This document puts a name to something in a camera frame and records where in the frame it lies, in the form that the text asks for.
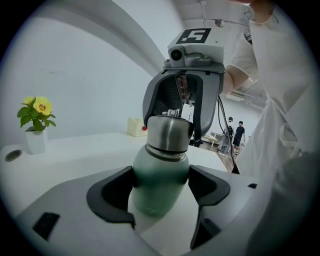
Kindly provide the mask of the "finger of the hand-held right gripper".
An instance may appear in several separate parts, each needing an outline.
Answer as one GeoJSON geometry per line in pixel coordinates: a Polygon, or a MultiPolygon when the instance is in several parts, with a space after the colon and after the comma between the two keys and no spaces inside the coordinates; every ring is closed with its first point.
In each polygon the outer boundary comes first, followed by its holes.
{"type": "Polygon", "coordinates": [[[152,116],[162,115],[168,110],[182,110],[182,96],[176,81],[179,74],[178,70],[163,70],[149,82],[142,103],[145,126],[152,116]]]}
{"type": "Polygon", "coordinates": [[[194,140],[200,141],[211,128],[218,96],[222,91],[223,74],[209,71],[187,71],[186,80],[196,81],[193,110],[194,140]]]}

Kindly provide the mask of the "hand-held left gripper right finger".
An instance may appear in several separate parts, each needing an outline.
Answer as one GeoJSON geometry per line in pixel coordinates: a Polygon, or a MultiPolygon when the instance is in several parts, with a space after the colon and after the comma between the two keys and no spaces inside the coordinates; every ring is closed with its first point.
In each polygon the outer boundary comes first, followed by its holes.
{"type": "Polygon", "coordinates": [[[191,165],[188,186],[198,205],[191,250],[246,251],[267,208],[272,184],[272,176],[255,179],[191,165]]]}

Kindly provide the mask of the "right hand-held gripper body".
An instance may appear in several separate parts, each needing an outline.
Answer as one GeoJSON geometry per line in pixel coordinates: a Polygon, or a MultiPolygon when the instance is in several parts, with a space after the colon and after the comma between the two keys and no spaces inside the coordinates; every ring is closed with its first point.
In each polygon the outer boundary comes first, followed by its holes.
{"type": "Polygon", "coordinates": [[[165,70],[225,73],[224,46],[212,28],[189,28],[168,45],[165,70]]]}

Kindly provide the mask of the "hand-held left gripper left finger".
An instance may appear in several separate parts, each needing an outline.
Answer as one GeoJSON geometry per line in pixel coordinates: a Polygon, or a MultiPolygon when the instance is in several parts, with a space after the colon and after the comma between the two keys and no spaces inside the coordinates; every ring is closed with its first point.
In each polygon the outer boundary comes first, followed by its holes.
{"type": "Polygon", "coordinates": [[[135,231],[131,166],[62,182],[16,218],[42,256],[155,256],[135,231]]]}

